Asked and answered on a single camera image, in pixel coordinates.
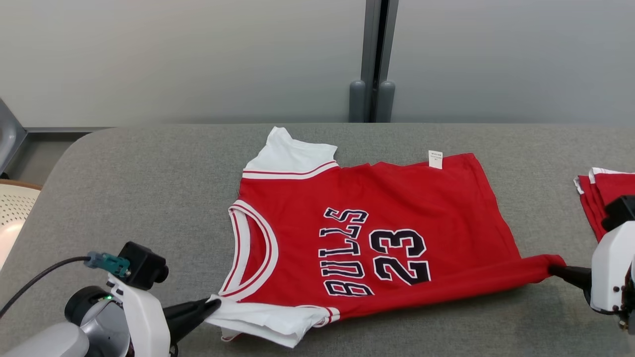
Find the red stripe trim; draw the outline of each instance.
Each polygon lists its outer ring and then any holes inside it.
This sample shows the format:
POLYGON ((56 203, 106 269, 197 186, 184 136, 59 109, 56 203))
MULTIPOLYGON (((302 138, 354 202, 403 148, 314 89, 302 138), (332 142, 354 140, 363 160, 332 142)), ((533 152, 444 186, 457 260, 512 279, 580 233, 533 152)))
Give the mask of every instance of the red stripe trim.
POLYGON ((240 228, 238 228, 238 219, 236 218, 236 214, 234 213, 234 211, 232 211, 232 223, 234 224, 234 227, 236 228, 236 241, 237 246, 237 252, 236 252, 236 261, 234 262, 234 266, 232 267, 232 271, 229 275, 229 279, 227 279, 226 284, 223 286, 223 291, 227 290, 227 285, 229 285, 229 283, 232 281, 232 278, 234 277, 234 274, 236 273, 236 269, 238 268, 238 262, 240 261, 240 228))
POLYGON ((245 290, 246 288, 248 288, 249 286, 251 286, 255 281, 258 281, 258 279, 264 274, 265 270, 267 270, 267 266, 269 265, 269 263, 271 263, 271 250, 273 249, 272 247, 272 243, 271 243, 271 237, 269 236, 269 232, 267 232, 267 229, 265 228, 265 225, 262 223, 262 221, 258 218, 258 216, 256 216, 252 211, 249 211, 247 208, 241 206, 241 205, 233 205, 232 207, 239 207, 242 210, 244 210, 245 212, 250 213, 250 217, 253 218, 254 220, 258 221, 259 226, 262 228, 263 232, 265 233, 265 236, 267 237, 267 241, 269 242, 269 255, 267 256, 267 262, 263 265, 263 268, 260 272, 260 274, 258 274, 252 281, 251 283, 243 286, 242 288, 240 288, 239 290, 236 290, 234 292, 228 293, 228 294, 223 294, 223 296, 225 297, 230 297, 232 295, 235 295, 239 292, 242 292, 243 290, 245 290))
POLYGON ((328 307, 325 307, 325 309, 328 311, 328 322, 327 323, 331 323, 333 322, 333 311, 331 311, 331 309, 329 309, 328 307))
POLYGON ((309 171, 309 172, 271 172, 271 171, 246 171, 243 170, 243 173, 264 173, 264 174, 271 174, 271 175, 308 175, 312 172, 318 171, 320 168, 326 166, 326 165, 330 165, 332 163, 335 163, 335 160, 333 161, 329 161, 327 163, 323 163, 321 165, 319 165, 318 167, 314 168, 313 170, 309 171))

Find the perforated chair seat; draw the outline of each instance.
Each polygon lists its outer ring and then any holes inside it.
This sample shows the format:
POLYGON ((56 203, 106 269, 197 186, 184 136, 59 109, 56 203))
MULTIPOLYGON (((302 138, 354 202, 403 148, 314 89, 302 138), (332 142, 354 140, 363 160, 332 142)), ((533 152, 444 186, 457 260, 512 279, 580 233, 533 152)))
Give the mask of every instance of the perforated chair seat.
POLYGON ((0 180, 0 269, 18 238, 42 187, 0 180))

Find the black cable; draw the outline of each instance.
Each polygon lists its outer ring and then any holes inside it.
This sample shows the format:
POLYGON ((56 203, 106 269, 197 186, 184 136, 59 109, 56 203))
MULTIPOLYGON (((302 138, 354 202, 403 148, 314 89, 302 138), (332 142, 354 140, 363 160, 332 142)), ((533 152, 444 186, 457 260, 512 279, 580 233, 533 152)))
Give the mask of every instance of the black cable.
POLYGON ((31 279, 30 282, 28 282, 26 285, 24 285, 17 293, 15 293, 15 295, 9 299, 9 302, 6 303, 6 305, 4 305, 4 307, 2 308, 2 310, 0 310, 0 319, 4 316, 4 314, 6 314, 7 310, 9 309, 9 307, 11 307, 11 305, 13 305, 21 296, 23 293, 25 293, 30 287, 33 286, 33 284, 37 283, 38 280, 42 279, 43 277, 45 277, 48 273, 54 271, 55 269, 61 267, 61 266, 65 266, 66 264, 69 263, 73 263, 73 262, 86 262, 90 260, 90 257, 74 257, 74 258, 68 258, 65 259, 59 263, 55 263, 52 266, 46 268, 43 272, 39 273, 35 278, 31 279))

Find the connector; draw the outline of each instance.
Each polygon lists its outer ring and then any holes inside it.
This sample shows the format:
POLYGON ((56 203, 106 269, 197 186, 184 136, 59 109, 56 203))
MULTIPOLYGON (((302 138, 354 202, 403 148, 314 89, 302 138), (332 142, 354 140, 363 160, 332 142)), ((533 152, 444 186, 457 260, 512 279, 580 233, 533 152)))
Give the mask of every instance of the connector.
POLYGON ((91 269, 103 269, 120 278, 125 278, 130 275, 130 261, 128 259, 98 252, 89 252, 88 256, 90 260, 85 261, 84 265, 91 269))

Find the gray table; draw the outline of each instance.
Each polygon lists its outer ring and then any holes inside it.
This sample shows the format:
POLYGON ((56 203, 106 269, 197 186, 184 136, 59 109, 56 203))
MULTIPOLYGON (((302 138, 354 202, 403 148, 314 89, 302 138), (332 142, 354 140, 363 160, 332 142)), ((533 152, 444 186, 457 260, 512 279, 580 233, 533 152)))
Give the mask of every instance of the gray table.
MULTIPOLYGON (((234 243, 227 207, 241 169, 271 125, 117 128, 74 144, 51 173, 0 273, 0 302, 50 264, 128 240, 165 256, 170 277, 151 291, 164 305, 217 292, 234 243)), ((474 152, 523 256, 556 253, 588 266, 596 240, 573 178, 592 166, 635 171, 635 130, 531 125, 286 125, 295 138, 339 146, 342 166, 474 152)), ((0 353, 62 321, 67 299, 105 273, 75 264, 27 292, 0 320, 0 353)), ((557 278, 510 292, 342 321, 293 350, 255 337, 220 341, 203 325, 181 355, 627 356, 616 318, 591 311, 557 278)))

